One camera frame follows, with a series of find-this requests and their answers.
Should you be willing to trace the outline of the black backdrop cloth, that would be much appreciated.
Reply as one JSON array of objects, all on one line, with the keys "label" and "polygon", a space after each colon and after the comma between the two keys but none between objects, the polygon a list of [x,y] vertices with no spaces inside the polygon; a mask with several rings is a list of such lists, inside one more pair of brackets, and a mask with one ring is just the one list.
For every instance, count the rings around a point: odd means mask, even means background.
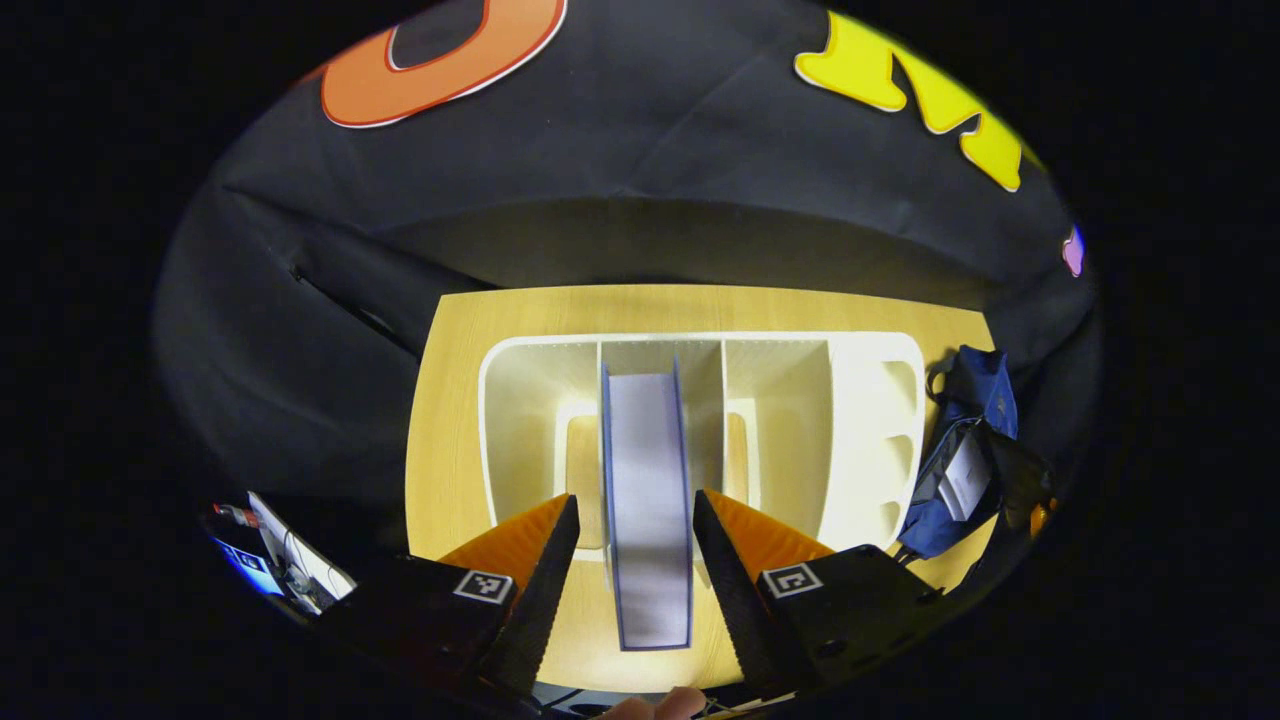
[{"label": "black backdrop cloth", "polygon": [[1004,117],[823,0],[440,0],[287,90],[191,199],[154,356],[193,492],[399,512],[444,295],[750,284],[979,309],[1070,482],[1096,273]]}]

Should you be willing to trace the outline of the cluttered side table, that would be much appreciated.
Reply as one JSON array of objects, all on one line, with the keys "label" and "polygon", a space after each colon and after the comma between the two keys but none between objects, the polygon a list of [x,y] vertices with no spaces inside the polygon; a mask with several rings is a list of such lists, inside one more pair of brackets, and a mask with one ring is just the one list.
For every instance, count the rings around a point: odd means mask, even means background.
[{"label": "cluttered side table", "polygon": [[358,584],[260,493],[250,491],[244,500],[210,503],[200,525],[243,583],[306,618],[325,614]]}]

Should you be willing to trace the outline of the white plastic bookshelf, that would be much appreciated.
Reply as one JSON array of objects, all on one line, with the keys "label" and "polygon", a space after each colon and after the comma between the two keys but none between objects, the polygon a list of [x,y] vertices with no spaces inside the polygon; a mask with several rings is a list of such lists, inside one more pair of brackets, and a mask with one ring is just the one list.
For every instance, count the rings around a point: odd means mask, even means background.
[{"label": "white plastic bookshelf", "polygon": [[690,479],[832,550],[888,548],[916,482],[924,363],[899,332],[517,336],[477,370],[490,525],[556,495],[588,506],[582,559],[602,559],[602,374],[677,369]]}]

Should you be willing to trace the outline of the blue cover book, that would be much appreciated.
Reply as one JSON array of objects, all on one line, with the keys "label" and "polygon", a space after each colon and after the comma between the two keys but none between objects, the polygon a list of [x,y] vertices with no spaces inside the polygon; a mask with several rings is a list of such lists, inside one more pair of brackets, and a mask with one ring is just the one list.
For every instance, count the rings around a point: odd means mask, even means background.
[{"label": "blue cover book", "polygon": [[617,373],[602,364],[605,562],[620,651],[692,643],[694,541],[678,364]]}]

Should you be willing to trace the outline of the blue schoolbag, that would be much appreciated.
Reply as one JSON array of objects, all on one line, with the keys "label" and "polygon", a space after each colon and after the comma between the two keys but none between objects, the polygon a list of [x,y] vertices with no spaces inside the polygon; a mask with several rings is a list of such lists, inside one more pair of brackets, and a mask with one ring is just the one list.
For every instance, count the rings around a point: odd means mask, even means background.
[{"label": "blue schoolbag", "polygon": [[[1029,512],[1053,495],[1051,466],[1018,439],[1019,415],[1004,351],[961,346],[933,365],[925,378],[928,398],[938,405],[933,433],[922,456],[908,514],[899,533],[897,562],[934,559],[969,537],[991,518],[1028,534]],[[938,492],[945,464],[970,427],[986,430],[989,487],[968,521],[952,521]]]}]

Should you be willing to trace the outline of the white patterned book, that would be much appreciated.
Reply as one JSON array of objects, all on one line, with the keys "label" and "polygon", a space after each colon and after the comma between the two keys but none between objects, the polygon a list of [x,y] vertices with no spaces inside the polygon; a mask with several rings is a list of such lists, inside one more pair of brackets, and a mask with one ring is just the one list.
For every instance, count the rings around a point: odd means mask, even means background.
[{"label": "white patterned book", "polygon": [[973,425],[960,437],[943,468],[938,492],[952,521],[968,521],[989,487],[986,430]]}]

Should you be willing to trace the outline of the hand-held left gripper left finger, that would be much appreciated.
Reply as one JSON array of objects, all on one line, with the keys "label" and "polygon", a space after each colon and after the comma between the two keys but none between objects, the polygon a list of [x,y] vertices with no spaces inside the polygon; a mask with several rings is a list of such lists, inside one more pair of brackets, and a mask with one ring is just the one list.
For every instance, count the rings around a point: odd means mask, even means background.
[{"label": "hand-held left gripper left finger", "polygon": [[529,700],[579,534],[577,500],[558,495],[438,560],[384,564],[319,634],[448,700]]}]

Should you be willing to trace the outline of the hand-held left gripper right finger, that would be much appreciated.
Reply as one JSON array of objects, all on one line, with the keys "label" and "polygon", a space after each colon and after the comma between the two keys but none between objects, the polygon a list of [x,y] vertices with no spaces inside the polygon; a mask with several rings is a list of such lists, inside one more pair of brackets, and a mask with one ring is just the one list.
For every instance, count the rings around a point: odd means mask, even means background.
[{"label": "hand-held left gripper right finger", "polygon": [[759,694],[847,683],[941,623],[942,593],[873,544],[833,551],[709,489],[695,496],[692,529]]}]

